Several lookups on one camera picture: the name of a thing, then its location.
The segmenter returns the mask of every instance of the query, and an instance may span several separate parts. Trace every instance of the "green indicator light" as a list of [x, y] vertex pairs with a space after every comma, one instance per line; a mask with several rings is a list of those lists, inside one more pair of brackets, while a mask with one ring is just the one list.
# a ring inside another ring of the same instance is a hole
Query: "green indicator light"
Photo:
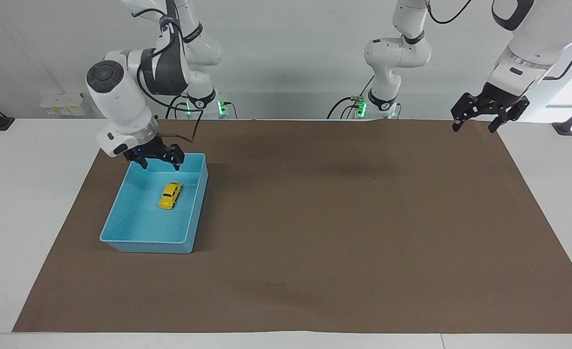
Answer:
[[223, 102], [221, 101], [218, 101], [217, 104], [219, 104], [219, 113], [221, 115], [226, 115], [228, 113], [228, 108], [224, 106]]
[[357, 109], [357, 117], [363, 119], [365, 117], [365, 110], [368, 107], [368, 104], [364, 101], [361, 101], [359, 105], [359, 109]]

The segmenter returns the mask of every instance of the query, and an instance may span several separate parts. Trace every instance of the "electrical socket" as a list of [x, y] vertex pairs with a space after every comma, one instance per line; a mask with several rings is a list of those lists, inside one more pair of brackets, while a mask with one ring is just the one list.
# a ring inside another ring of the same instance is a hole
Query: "electrical socket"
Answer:
[[44, 95], [40, 109], [49, 116], [83, 116], [90, 112], [90, 104], [82, 93], [62, 93]]

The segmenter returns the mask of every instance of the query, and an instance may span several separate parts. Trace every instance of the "black clamp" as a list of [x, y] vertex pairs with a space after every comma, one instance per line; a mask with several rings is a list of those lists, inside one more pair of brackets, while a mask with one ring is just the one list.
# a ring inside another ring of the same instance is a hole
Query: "black clamp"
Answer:
[[185, 154], [177, 144], [166, 146], [160, 136], [155, 137], [152, 141], [138, 145], [135, 148], [124, 152], [126, 161], [137, 162], [144, 170], [148, 168], [146, 159], [159, 159], [170, 163], [176, 171], [180, 169], [180, 165], [185, 160]]
[[525, 109], [531, 104], [527, 97], [521, 97], [516, 103], [506, 107], [500, 102], [496, 102], [487, 97], [474, 97], [470, 93], [465, 93], [451, 109], [454, 117], [452, 128], [458, 132], [464, 123], [479, 115], [497, 115], [490, 123], [488, 129], [490, 133], [507, 123], [508, 121], [518, 121]]

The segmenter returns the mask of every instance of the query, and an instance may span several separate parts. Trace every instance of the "white wall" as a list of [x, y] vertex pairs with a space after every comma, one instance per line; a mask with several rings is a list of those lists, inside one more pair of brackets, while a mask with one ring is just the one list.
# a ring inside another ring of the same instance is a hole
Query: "white wall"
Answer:
[[[435, 15], [448, 18], [463, 3], [436, 1]], [[324, 117], [333, 101], [359, 93], [370, 78], [363, 60], [368, 40], [397, 36], [391, 25], [394, 0], [195, 4], [204, 28], [224, 46], [222, 64], [211, 69], [215, 84], [244, 117], [287, 118], [301, 109], [304, 114], [296, 117]], [[131, 18], [117, 0], [0, 0], [0, 109], [41, 117], [40, 93], [84, 91], [87, 69], [107, 51], [152, 47], [158, 32], [154, 23]], [[429, 65], [400, 69], [402, 116], [449, 118], [463, 92], [480, 91], [511, 33], [494, 23], [485, 0], [473, 2], [448, 26], [428, 20], [426, 34], [433, 45]], [[571, 56], [572, 48], [561, 64]], [[533, 88], [525, 120], [564, 84]], [[304, 108], [293, 108], [298, 101]]]

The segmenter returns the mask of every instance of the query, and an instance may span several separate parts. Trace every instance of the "white table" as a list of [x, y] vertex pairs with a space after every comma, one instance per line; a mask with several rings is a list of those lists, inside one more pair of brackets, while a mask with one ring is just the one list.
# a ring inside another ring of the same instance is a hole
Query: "white table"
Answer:
[[[0, 348], [572, 348], [572, 335], [9, 333], [98, 152], [104, 120], [19, 119], [0, 132]], [[572, 261], [572, 138], [500, 129]]]

